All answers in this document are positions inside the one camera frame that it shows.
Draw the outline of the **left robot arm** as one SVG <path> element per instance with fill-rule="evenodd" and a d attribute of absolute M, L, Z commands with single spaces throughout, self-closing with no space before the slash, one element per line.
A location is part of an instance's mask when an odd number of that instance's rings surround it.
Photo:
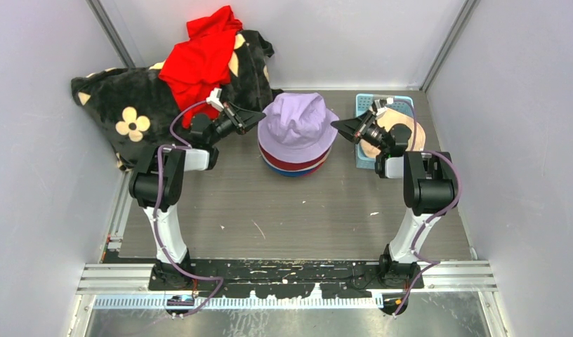
<path fill-rule="evenodd" d="M 129 193 L 147 215 L 157 246 L 154 272 L 175 289 L 198 279 L 190 268 L 190 255 L 178 220 L 177 203 L 189 171 L 209 171 L 218 160 L 216 143 L 232 133 L 244 135 L 265 118 L 259 111 L 223 103 L 216 119 L 196 114 L 190 120 L 190 137 L 177 144 L 154 145 L 143 150 L 134 167 Z"/>

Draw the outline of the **dark red hat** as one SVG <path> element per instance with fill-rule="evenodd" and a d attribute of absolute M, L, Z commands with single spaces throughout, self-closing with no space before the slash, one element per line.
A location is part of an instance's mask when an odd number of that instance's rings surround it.
<path fill-rule="evenodd" d="M 328 159 L 328 156 L 332 150 L 332 147 L 329 147 L 325 152 L 323 152 L 315 159 L 300 163 L 294 163 L 290 161 L 282 161 L 277 157 L 272 156 L 266 149 L 262 147 L 260 143 L 258 143 L 258 148 L 261 151 L 262 158 L 267 164 L 284 171 L 303 171 L 315 168 L 316 166 L 321 166 Z"/>

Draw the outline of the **light blue plastic basket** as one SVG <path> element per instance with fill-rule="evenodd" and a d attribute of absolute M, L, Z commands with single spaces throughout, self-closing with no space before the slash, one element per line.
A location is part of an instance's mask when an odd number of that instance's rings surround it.
<path fill-rule="evenodd" d="M 389 105 L 388 108 L 397 110 L 409 117 L 413 117 L 414 121 L 417 122 L 414 114 L 414 103 L 409 96 L 403 95 L 379 95 L 379 94 L 368 94 L 360 93 L 357 94 L 355 99 L 355 116 L 364 113 L 366 110 L 371 108 L 371 104 L 375 99 L 386 98 L 387 96 L 394 97 L 394 103 Z M 356 156 L 356 167 L 358 169 L 369 169 L 374 170 L 375 159 L 366 157 L 360 149 L 359 143 L 355 146 L 355 156 Z"/>

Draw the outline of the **blue bucket hat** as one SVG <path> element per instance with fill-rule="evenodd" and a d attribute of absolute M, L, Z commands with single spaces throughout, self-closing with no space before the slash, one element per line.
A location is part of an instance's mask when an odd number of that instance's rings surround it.
<path fill-rule="evenodd" d="M 275 168 L 273 166 L 269 166 L 268 168 L 275 172 L 278 173 L 281 176 L 285 176 L 288 178 L 299 178 L 299 177 L 303 177 L 303 176 L 308 176 L 314 172 L 316 172 L 318 169 L 320 169 L 322 166 L 316 166 L 315 168 L 310 168 L 308 170 L 303 170 L 303 171 L 284 171 L 284 170 L 280 170 L 278 168 Z"/>

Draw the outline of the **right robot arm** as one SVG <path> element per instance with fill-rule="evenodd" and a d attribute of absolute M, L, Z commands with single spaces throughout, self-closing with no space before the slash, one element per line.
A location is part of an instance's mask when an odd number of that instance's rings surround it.
<path fill-rule="evenodd" d="M 456 207 L 462 187 L 450 153 L 412 149 L 415 124 L 401 114 L 384 127 L 379 121 L 387 113 L 386 108 L 374 107 L 331 125 L 346 140 L 364 141 L 378 150 L 374 171 L 380 178 L 403 180 L 407 210 L 395 238 L 380 256 L 376 272 L 382 285 L 394 289 L 404 280 L 420 277 L 421 246 L 432 226 Z"/>

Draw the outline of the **lilac bucket hat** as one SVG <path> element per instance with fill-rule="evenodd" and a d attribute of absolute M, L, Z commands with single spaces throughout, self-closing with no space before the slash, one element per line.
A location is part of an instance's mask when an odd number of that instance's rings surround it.
<path fill-rule="evenodd" d="M 258 123 L 258 144 L 272 157 L 293 164 L 312 161 L 333 144 L 339 117 L 318 93 L 281 93 Z"/>

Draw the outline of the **beige bucket hat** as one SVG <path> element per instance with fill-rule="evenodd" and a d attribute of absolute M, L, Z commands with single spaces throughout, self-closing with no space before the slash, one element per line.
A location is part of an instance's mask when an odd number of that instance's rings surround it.
<path fill-rule="evenodd" d="M 398 112 L 397 110 L 388 108 L 377 120 L 377 124 L 383 127 L 385 130 L 389 131 L 396 124 L 403 124 L 407 126 L 411 131 L 416 131 L 416 137 L 414 134 L 411 135 L 409 139 L 409 144 L 407 150 L 423 150 L 426 143 L 426 133 L 420 125 L 420 123 L 415 122 L 413 117 L 409 117 L 406 114 Z M 414 146 L 411 148 L 412 139 L 415 139 Z M 379 149 L 370 145 L 367 141 L 361 140 L 360 143 L 361 152 L 368 158 L 375 159 L 379 154 Z"/>

